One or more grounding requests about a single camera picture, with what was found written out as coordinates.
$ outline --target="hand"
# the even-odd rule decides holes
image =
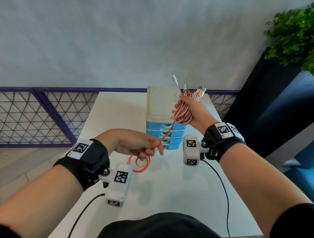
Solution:
[[[154,156],[156,147],[161,155],[164,154],[164,147],[160,140],[143,132],[111,129],[96,136],[95,139],[107,148],[108,155],[116,151],[121,154],[135,155],[143,160],[148,156]]]
[[[179,95],[180,100],[178,104],[175,104],[175,108],[177,109],[179,105],[184,101],[190,107],[191,113],[193,115],[192,120],[190,121],[190,125],[197,129],[203,135],[208,127],[219,122],[217,121],[207,110],[205,105],[201,102],[201,100],[196,101],[191,97]]]

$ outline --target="white wall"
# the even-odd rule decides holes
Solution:
[[[265,159],[279,168],[284,162],[294,158],[301,150],[314,140],[314,123],[309,125],[299,134],[288,140]]]
[[[0,86],[239,90],[265,23],[312,0],[2,0]]]

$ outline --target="drawer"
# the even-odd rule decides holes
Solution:
[[[146,134],[155,136],[159,139],[163,138],[167,131],[154,131],[154,130],[146,130]],[[167,135],[167,138],[180,138],[183,137],[184,131],[170,131]]]
[[[173,138],[173,139],[166,139],[165,138],[161,143],[172,145],[172,144],[180,144],[181,141],[182,141],[182,137],[181,138]]]
[[[159,122],[146,122],[146,129],[148,130],[157,130],[157,131],[168,131],[172,123],[159,123]],[[185,130],[186,126],[181,125],[180,123],[175,123],[173,125],[173,131]]]
[[[169,144],[164,144],[164,149],[167,149],[167,150],[172,150],[172,149],[178,149],[180,147],[180,144],[172,144],[172,145],[169,145]]]

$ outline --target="tabletop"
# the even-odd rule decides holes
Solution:
[[[203,103],[212,115],[220,120],[207,94]],[[79,139],[90,139],[111,128],[125,128],[146,132],[146,93],[100,92],[90,112]],[[201,133],[190,125],[185,135]],[[127,155],[113,152],[111,168],[119,162],[126,163]],[[261,231],[246,205],[236,193],[220,165],[209,162],[220,174],[230,201],[229,230],[231,236],[261,235]],[[62,222],[49,236],[67,237],[75,220],[87,203],[100,193],[106,192],[101,181],[83,193]],[[191,215],[222,237],[227,237],[227,200],[221,182],[212,169],[203,162],[189,167],[183,164],[182,145],[177,150],[165,150],[164,156],[156,154],[143,173],[133,173],[126,201],[116,208],[97,198],[86,209],[77,223],[72,237],[96,238],[109,223],[117,220],[136,220],[160,212],[179,212]]]

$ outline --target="leaves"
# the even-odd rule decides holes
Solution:
[[[277,13],[264,32],[270,44],[265,59],[279,58],[284,66],[300,62],[314,75],[314,3],[305,9]]]

